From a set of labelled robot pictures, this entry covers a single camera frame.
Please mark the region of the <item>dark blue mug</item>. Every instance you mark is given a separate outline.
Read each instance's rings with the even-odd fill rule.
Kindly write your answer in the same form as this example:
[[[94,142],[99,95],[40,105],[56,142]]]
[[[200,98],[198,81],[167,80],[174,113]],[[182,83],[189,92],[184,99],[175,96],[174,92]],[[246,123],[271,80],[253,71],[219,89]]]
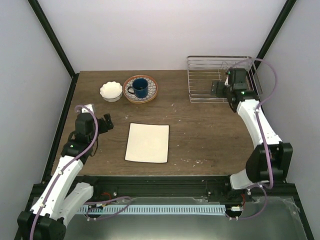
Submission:
[[[127,88],[127,91],[137,98],[143,99],[148,95],[148,81],[145,78],[137,78]]]

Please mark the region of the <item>white scalloped bowl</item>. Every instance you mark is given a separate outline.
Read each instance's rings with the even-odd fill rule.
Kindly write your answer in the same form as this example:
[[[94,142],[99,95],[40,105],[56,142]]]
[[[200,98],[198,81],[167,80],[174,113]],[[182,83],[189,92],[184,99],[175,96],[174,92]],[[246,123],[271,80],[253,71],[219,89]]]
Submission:
[[[109,81],[102,85],[99,90],[101,97],[107,102],[118,101],[123,94],[123,87],[119,82]]]

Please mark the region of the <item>cream rectangular plate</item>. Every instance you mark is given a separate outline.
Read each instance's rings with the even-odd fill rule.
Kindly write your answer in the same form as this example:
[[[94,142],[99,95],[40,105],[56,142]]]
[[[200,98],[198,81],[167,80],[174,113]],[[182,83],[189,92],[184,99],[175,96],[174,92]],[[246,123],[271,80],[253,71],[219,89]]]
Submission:
[[[124,159],[136,163],[167,163],[169,133],[169,125],[130,123]]]

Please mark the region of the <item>metal wire dish rack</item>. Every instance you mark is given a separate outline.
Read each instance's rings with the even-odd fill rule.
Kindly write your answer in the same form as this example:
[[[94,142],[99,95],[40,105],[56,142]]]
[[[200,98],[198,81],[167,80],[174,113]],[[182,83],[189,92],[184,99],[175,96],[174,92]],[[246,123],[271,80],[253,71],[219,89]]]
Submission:
[[[189,55],[187,79],[189,99],[192,103],[227,103],[226,98],[211,96],[212,82],[225,82],[229,68],[246,69],[246,87],[257,95],[263,93],[254,61],[244,55]]]

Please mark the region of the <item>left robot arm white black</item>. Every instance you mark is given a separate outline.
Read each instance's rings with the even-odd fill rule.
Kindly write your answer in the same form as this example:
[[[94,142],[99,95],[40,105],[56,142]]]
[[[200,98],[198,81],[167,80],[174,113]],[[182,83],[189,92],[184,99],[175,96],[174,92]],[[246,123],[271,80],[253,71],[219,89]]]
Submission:
[[[45,190],[29,211],[22,211],[17,219],[24,240],[62,240],[67,226],[79,208],[87,201],[97,202],[102,189],[94,177],[86,176],[70,189],[89,157],[100,134],[114,127],[110,114],[97,119],[89,112],[80,113],[63,146],[58,166]]]

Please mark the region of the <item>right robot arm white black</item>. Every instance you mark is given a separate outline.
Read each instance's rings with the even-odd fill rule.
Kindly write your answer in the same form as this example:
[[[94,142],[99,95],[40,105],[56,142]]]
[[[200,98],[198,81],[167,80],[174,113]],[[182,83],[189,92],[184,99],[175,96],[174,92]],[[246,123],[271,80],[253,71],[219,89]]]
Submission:
[[[293,155],[292,145],[283,142],[272,129],[259,96],[248,89],[246,77],[246,69],[229,68],[226,80],[215,80],[211,87],[211,92],[227,99],[231,110],[241,117],[254,147],[245,168],[230,175],[230,184],[222,188],[223,198],[229,202],[240,196],[240,190],[254,186],[271,189],[276,182],[285,181]]]

